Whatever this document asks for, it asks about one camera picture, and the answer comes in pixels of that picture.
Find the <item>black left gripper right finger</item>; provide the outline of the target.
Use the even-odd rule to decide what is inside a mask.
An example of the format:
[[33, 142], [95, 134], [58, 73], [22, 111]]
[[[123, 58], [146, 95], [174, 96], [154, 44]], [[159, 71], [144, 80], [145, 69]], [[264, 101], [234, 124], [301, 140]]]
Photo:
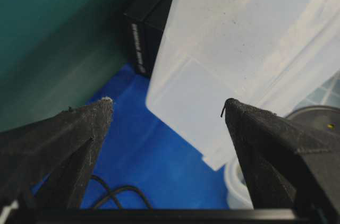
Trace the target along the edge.
[[339, 210], [338, 136], [233, 98], [222, 116], [255, 208]]

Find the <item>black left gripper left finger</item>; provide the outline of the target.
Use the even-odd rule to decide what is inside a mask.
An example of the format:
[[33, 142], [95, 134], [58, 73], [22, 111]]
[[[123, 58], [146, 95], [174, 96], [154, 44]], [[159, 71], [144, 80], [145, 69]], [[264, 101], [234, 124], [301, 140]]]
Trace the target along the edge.
[[104, 97], [54, 117], [1, 132], [1, 205], [38, 183], [40, 208], [79, 208], [113, 115]]

